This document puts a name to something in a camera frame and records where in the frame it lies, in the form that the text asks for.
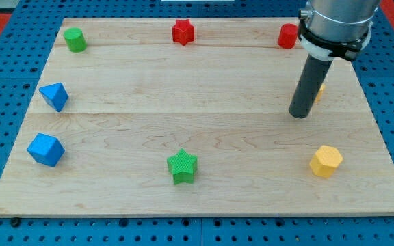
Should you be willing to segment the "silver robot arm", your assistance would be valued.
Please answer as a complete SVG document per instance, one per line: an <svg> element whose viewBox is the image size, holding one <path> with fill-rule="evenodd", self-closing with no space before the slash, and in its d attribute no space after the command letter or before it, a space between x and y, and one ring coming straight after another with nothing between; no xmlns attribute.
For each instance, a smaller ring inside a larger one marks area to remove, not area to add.
<svg viewBox="0 0 394 246"><path fill-rule="evenodd" d="M352 42L369 29L380 0L310 0L305 21L315 36L331 42Z"/></svg>

